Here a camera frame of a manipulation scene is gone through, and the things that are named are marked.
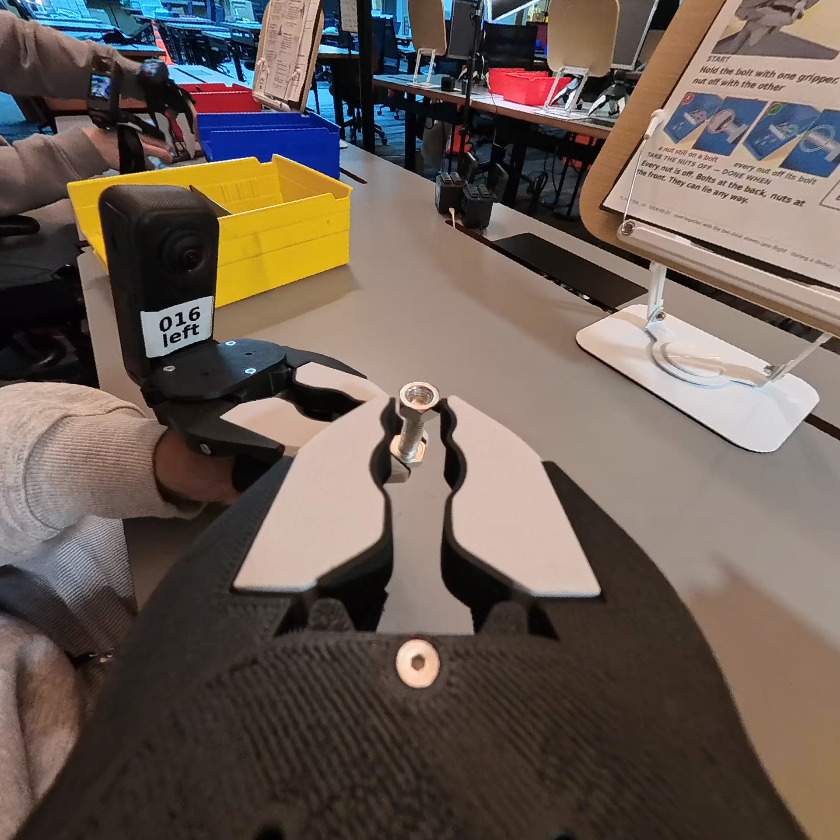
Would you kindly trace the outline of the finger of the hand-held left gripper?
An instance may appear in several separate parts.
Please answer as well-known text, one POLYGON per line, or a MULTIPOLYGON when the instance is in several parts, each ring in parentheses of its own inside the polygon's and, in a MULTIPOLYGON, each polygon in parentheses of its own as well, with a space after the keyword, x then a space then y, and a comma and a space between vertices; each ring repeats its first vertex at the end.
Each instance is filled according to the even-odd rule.
POLYGON ((332 357, 287 351, 287 400, 309 417, 332 422, 355 407, 390 395, 360 372, 332 357))
POLYGON ((412 471, 388 452, 381 408, 363 408, 362 419, 339 432, 295 408, 234 408, 223 420, 282 445, 292 453, 290 485, 384 485, 404 483, 412 471))

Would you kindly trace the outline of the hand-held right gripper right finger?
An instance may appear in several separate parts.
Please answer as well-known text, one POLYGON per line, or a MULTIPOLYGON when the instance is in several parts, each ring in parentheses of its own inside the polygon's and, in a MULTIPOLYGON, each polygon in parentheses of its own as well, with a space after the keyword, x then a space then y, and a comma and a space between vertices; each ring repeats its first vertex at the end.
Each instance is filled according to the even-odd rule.
POLYGON ((602 589, 540 456, 458 396, 441 407, 441 571, 457 599, 597 597, 602 589))

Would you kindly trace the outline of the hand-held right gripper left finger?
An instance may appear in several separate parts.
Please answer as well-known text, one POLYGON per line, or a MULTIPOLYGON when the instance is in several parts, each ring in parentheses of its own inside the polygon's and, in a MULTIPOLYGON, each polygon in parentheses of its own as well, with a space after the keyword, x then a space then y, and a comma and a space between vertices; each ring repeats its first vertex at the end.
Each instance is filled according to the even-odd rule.
POLYGON ((394 401, 378 395, 343 415, 292 460, 236 577, 242 592, 303 595, 392 577, 394 401))

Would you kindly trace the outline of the silver hex bolt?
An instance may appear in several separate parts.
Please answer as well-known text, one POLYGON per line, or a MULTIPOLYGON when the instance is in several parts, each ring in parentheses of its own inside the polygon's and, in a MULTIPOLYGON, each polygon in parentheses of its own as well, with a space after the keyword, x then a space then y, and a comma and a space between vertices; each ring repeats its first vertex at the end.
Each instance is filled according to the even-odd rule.
POLYGON ((403 452, 414 450, 424 435, 428 418, 439 411, 441 396, 429 383, 415 381, 405 384, 398 396, 397 410, 403 420, 400 437, 403 452))

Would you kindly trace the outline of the person's left forearm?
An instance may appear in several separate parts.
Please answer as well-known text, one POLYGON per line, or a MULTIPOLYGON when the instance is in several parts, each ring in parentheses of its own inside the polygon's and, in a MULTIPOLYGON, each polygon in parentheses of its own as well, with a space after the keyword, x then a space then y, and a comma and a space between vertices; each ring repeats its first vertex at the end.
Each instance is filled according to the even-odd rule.
POLYGON ((106 392, 63 383, 1 390, 2 556, 23 557, 94 517, 192 518, 203 504, 162 492, 165 428, 106 392))

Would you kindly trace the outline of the grey desk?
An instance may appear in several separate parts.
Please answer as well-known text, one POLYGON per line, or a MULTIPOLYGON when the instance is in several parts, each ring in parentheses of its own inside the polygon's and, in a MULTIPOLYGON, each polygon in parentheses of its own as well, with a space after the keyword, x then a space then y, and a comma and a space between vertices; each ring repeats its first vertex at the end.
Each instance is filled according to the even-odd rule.
POLYGON ((456 232, 421 177, 358 149, 350 262, 221 308, 220 340, 321 352, 396 394, 436 385, 556 463, 668 577, 813 838, 838 838, 838 358, 772 454, 714 435, 582 351, 601 309, 456 232))

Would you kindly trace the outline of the person's left hand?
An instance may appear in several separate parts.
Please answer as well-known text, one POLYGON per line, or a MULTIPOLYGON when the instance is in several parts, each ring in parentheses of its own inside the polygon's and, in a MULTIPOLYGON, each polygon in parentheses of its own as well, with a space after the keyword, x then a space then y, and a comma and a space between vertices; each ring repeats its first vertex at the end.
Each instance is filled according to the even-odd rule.
POLYGON ((204 505, 232 505, 242 495, 234 483, 235 457, 193 451, 174 429, 166 430, 156 444, 152 465, 164 497, 204 505))

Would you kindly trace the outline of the yellow plastic bin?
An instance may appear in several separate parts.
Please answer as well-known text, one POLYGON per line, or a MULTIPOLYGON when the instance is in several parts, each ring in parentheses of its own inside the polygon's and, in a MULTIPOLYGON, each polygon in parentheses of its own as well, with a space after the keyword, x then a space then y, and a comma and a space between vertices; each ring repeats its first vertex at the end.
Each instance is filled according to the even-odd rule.
POLYGON ((216 308, 346 265, 352 187, 285 157, 166 167, 71 182, 82 238, 106 266, 98 199, 109 186, 195 187, 229 214, 219 222, 216 308))

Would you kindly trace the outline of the black office chair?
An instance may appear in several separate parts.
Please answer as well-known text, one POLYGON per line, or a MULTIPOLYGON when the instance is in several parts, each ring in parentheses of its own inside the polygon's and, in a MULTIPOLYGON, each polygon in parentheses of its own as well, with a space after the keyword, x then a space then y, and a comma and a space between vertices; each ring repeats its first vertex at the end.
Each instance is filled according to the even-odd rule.
POLYGON ((1 379, 98 386, 68 201, 1 222, 1 379))

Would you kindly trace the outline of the wooden board document stand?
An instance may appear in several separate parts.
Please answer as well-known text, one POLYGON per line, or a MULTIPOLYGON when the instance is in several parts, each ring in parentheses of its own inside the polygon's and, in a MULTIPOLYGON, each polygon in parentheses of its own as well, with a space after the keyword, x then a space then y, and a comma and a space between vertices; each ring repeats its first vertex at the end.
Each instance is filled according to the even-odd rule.
POLYGON ((838 288, 825 287, 699 245, 627 213, 601 210, 596 199, 604 195, 602 177, 593 171, 602 151, 584 183, 581 217, 599 239, 648 261, 647 302, 579 331, 577 343, 736 446, 755 453, 774 452, 819 402, 815 388, 793 369, 825 342, 838 338, 839 278, 838 288), (789 361, 762 360, 667 313, 667 269, 803 323, 817 331, 817 338, 789 361))

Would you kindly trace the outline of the blue plastic bin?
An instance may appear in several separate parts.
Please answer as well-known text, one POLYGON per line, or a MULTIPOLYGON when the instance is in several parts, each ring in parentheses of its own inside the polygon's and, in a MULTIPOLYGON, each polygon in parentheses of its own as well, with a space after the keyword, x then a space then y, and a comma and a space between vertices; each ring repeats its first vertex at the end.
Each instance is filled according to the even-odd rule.
POLYGON ((222 112, 197 115, 200 141, 210 162, 274 155, 340 178, 340 129, 315 113, 222 112))

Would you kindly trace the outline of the red plastic bin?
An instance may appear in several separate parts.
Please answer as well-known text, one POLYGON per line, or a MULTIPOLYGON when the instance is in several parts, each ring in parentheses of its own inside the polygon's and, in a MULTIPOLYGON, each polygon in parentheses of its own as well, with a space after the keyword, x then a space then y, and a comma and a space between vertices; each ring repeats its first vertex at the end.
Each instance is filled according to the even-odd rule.
POLYGON ((261 104, 250 88, 226 86, 216 82, 185 83, 181 88, 190 94, 196 113, 260 112, 261 104))
POLYGON ((572 76, 552 76, 548 71, 519 68, 491 68, 488 88, 494 97, 524 106, 542 107, 554 103, 571 83, 572 76))

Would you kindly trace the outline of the black steel pole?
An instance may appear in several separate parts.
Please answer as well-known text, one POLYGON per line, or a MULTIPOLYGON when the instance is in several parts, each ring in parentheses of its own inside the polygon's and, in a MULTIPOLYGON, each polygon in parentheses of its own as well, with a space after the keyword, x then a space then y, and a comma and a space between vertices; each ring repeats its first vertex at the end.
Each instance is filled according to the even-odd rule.
POLYGON ((372 1, 356 1, 358 93, 362 146, 375 152, 375 90, 373 78, 382 73, 383 46, 390 18, 373 13, 372 1))

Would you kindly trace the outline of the person's grey sweatshirt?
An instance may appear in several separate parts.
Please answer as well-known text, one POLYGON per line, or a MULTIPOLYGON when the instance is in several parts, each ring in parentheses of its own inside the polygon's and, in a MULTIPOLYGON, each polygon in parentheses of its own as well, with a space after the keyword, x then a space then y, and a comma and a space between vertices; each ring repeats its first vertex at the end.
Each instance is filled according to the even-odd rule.
POLYGON ((84 518, 2 555, 1 834, 54 783, 137 614, 123 524, 84 518))

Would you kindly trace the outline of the cardboard document stand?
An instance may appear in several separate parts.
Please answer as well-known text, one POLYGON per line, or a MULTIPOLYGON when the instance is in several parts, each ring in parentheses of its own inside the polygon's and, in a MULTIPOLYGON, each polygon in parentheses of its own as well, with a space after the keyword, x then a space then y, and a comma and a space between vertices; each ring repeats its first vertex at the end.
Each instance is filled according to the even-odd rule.
POLYGON ((252 92, 277 111, 305 112, 323 27, 321 1, 271 1, 262 19, 252 92))

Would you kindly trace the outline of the brown board document stand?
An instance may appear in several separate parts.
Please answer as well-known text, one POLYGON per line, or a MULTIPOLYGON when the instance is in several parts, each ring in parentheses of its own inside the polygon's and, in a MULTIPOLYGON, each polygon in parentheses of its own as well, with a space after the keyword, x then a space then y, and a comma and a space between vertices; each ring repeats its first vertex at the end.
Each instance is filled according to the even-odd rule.
POLYGON ((547 61, 554 78, 545 109, 562 99, 562 110, 576 110, 589 77, 611 69, 619 9, 617 1, 550 3, 547 61))
POLYGON ((430 88, 435 60, 447 52, 445 4, 443 1, 408 1, 407 10, 416 52, 413 83, 430 88), (418 81, 423 56, 429 58, 429 68, 426 80, 418 81))

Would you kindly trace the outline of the black computer monitor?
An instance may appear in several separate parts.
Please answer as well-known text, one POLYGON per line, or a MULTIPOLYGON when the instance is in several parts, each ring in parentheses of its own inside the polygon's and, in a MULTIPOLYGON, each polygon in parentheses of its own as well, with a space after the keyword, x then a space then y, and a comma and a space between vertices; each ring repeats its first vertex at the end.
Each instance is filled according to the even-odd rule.
POLYGON ((446 57, 451 60, 469 60, 478 50, 480 30, 484 17, 483 1, 453 1, 449 19, 446 57))
POLYGON ((487 22, 482 29, 480 53, 487 69, 532 70, 539 27, 487 22))
POLYGON ((645 39, 659 1, 619 1, 616 41, 612 68, 633 70, 641 55, 645 39))

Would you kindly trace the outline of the printed instruction sheet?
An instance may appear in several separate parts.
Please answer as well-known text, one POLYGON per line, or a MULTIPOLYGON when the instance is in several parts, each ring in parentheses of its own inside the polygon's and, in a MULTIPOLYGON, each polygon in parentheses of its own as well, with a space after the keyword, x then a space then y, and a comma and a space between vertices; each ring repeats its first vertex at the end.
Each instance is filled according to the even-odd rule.
POLYGON ((684 2, 602 151, 601 210, 838 288, 839 2, 684 2))

